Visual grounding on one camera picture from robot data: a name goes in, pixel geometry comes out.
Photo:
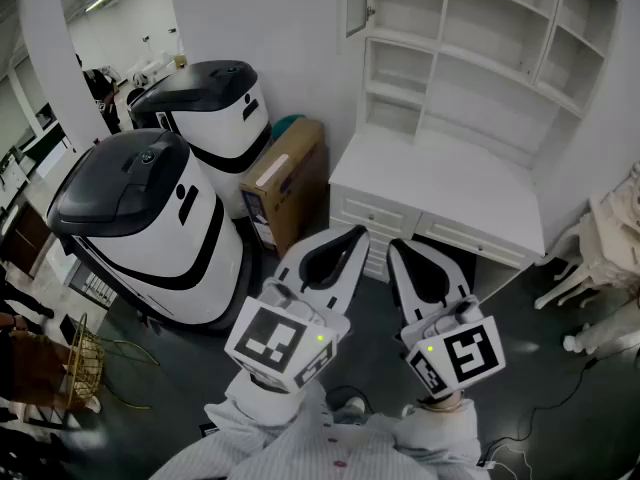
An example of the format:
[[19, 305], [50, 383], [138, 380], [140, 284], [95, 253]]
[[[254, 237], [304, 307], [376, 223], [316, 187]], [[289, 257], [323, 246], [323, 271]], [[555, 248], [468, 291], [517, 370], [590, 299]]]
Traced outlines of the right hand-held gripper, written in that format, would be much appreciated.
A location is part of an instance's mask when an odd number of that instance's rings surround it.
[[387, 267], [394, 302], [410, 324], [400, 333], [405, 361], [430, 397], [444, 399], [505, 368], [496, 321], [468, 296], [467, 279], [451, 257], [419, 241], [393, 239]]

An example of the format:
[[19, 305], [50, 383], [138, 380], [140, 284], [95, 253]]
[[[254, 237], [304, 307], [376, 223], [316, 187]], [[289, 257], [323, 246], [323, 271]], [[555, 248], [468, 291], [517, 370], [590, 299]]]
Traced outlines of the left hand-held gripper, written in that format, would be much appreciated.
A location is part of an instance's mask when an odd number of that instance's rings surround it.
[[328, 228], [292, 246], [274, 276], [289, 289], [312, 289], [313, 306], [268, 280], [245, 299], [224, 351], [253, 378], [296, 393], [337, 355], [350, 330], [344, 314], [370, 248], [363, 225]]

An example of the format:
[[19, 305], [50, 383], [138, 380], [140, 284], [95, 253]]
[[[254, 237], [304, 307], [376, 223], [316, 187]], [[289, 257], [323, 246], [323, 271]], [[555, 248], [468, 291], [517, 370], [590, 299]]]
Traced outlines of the white desk with hutch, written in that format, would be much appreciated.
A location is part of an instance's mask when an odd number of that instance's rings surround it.
[[619, 0], [371, 0], [363, 122], [532, 170], [587, 113]]

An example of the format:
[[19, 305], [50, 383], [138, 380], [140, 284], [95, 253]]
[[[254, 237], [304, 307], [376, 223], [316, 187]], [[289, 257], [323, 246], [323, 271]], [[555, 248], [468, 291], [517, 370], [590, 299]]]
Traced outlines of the person's left forearm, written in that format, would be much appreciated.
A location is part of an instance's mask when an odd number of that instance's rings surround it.
[[204, 410], [217, 428], [215, 437], [238, 461], [262, 452], [289, 433], [299, 442], [334, 425], [320, 382], [313, 380], [294, 394], [279, 393], [259, 386], [244, 371], [231, 381], [223, 402], [207, 404]]

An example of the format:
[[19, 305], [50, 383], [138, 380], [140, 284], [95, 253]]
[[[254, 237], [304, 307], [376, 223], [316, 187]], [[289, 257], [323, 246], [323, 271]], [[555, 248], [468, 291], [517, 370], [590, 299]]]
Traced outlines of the person's right forearm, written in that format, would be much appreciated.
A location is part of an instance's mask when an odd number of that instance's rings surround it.
[[461, 390], [418, 400], [393, 426], [399, 448], [424, 452], [429, 461], [476, 467], [481, 446], [474, 402]]

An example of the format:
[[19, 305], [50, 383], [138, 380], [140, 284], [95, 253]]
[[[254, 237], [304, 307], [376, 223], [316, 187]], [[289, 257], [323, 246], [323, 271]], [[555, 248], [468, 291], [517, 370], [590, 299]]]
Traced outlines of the white drawer front with knob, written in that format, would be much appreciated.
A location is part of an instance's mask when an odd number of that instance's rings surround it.
[[425, 214], [421, 216], [415, 233], [511, 268], [522, 270], [528, 265], [527, 255], [511, 245], [499, 244], [492, 237], [481, 237], [474, 230], [464, 230], [459, 225], [428, 218]]
[[406, 223], [406, 216], [402, 213], [378, 208], [349, 197], [342, 199], [340, 211], [345, 216], [357, 218], [379, 227], [388, 228], [394, 232], [401, 232]]

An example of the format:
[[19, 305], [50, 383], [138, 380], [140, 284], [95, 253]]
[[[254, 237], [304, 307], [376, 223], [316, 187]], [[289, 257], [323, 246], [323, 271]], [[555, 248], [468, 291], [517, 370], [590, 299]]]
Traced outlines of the brown cardboard box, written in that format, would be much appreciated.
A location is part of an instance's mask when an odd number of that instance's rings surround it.
[[320, 211], [329, 177], [324, 125], [298, 118], [240, 183], [264, 248], [283, 256]]

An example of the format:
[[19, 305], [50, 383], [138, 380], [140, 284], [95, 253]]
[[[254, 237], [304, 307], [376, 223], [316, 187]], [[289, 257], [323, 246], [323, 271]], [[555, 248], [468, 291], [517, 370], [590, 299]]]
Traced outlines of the person's shoe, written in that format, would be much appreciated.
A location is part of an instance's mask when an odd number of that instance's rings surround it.
[[354, 386], [342, 385], [329, 390], [325, 402], [336, 424], [364, 426], [373, 415], [369, 400]]

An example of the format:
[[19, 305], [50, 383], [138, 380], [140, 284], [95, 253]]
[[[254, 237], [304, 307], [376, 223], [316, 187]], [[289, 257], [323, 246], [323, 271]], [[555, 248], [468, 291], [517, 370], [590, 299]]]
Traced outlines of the teal round object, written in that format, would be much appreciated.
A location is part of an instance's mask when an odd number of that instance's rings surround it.
[[291, 114], [279, 119], [272, 125], [271, 138], [273, 141], [277, 141], [296, 120], [304, 118], [304, 114]]

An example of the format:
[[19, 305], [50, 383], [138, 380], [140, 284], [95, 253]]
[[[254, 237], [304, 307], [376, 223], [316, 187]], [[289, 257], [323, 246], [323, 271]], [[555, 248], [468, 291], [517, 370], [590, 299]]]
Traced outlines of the person's striped shirt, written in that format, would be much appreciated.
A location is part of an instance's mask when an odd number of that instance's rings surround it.
[[334, 422], [299, 442], [289, 433], [243, 461], [215, 432], [181, 450], [150, 480], [490, 480], [479, 464], [429, 461], [424, 452], [399, 448], [393, 426], [400, 419], [375, 413], [364, 426]]

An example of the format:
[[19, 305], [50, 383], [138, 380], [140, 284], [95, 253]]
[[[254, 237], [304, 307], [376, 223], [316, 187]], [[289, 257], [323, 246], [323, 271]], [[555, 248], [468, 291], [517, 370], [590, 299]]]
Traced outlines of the white black service robot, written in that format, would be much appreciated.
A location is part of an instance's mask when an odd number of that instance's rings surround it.
[[271, 140], [258, 73], [240, 60], [190, 64], [133, 100], [136, 128], [164, 128], [190, 145], [233, 220], [247, 216], [240, 182]]
[[91, 147], [56, 190], [47, 224], [137, 310], [200, 332], [233, 326], [251, 249], [180, 135], [138, 129]]

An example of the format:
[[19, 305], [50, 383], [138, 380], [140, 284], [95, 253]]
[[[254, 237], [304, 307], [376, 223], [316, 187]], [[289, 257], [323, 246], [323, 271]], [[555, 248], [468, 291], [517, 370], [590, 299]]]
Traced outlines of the white ornate furniture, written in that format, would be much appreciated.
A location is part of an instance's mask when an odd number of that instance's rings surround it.
[[559, 306], [587, 290], [622, 290], [629, 300], [594, 324], [563, 337], [565, 351], [593, 354], [602, 346], [640, 332], [640, 161], [628, 177], [603, 199], [592, 196], [589, 211], [567, 228], [549, 252], [535, 262], [543, 266], [568, 253], [572, 239], [578, 253], [554, 277], [556, 286], [536, 299], [541, 309], [552, 300]]

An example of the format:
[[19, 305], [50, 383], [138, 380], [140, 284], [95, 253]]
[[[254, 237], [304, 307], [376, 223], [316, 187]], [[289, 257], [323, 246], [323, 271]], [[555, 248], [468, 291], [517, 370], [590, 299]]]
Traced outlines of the white power adapter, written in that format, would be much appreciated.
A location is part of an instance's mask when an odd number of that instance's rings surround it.
[[528, 480], [533, 480], [533, 467], [531, 466], [531, 464], [528, 461], [526, 452], [523, 451], [523, 450], [514, 449], [514, 448], [512, 448], [511, 446], [509, 446], [507, 444], [501, 444], [493, 452], [491, 452], [489, 458], [482, 463], [481, 467], [483, 469], [485, 469], [485, 470], [494, 470], [497, 467], [500, 467], [500, 468], [504, 469], [505, 471], [507, 471], [508, 473], [510, 473], [514, 480], [518, 480], [518, 476], [517, 476], [516, 472], [510, 466], [508, 466], [504, 462], [495, 460], [496, 455], [502, 449], [506, 449], [511, 454], [518, 455], [521, 458], [521, 462], [523, 463], [524, 467], [527, 470]]

